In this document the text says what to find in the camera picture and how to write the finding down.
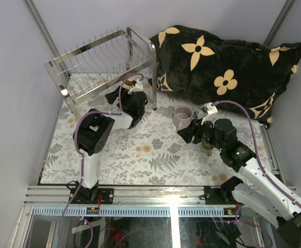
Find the robotic arm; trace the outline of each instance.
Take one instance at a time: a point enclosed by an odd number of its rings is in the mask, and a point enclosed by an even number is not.
[[[229,195],[225,198],[232,197],[250,207],[272,223],[287,244],[291,247],[301,247],[301,208],[296,204],[297,202],[301,204],[301,197],[287,188],[266,167],[263,167],[265,172],[261,170],[255,153],[238,141],[236,129],[230,120],[218,119],[215,123],[207,121],[210,116],[217,113],[216,107],[206,104],[203,111],[206,114],[203,119],[194,119],[190,126],[178,131],[178,134],[186,143],[207,142],[220,150],[223,162],[253,182],[263,193],[250,189],[241,180],[233,177],[224,183],[226,188],[229,185],[229,192],[226,191]],[[270,183],[266,174],[295,201],[292,202]]]

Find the pink mug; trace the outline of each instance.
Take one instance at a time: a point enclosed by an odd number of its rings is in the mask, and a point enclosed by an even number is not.
[[[181,129],[187,128],[193,118],[193,111],[190,107],[181,105],[175,109],[172,117],[172,122],[176,126],[176,132]]]

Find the pillow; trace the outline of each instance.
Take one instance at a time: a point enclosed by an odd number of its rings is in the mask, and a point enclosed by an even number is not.
[[[301,42],[270,49],[222,40],[207,31],[175,25],[150,39],[156,47],[157,89],[196,104],[232,100],[269,127],[276,99],[301,58]],[[244,114],[231,104],[219,109]]]

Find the gray wall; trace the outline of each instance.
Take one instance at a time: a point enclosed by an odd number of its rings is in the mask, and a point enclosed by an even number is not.
[[[273,45],[301,41],[301,1],[297,1]],[[288,90],[274,106],[270,132],[279,153],[284,174],[301,194],[301,60]]]
[[[148,37],[181,24],[263,43],[285,0],[34,0],[61,53],[116,27]]]
[[[59,100],[51,54],[22,0],[0,1],[0,248],[33,183]]]

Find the metal dish rack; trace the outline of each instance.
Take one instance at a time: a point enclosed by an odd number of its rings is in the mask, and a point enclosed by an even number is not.
[[[150,54],[132,39],[132,33],[150,48]],[[153,96],[148,98],[156,110],[155,46],[134,26],[126,32],[117,28],[98,39],[95,37],[88,44],[65,51],[45,67],[77,119],[82,116],[78,104],[122,81],[128,74],[151,67]]]

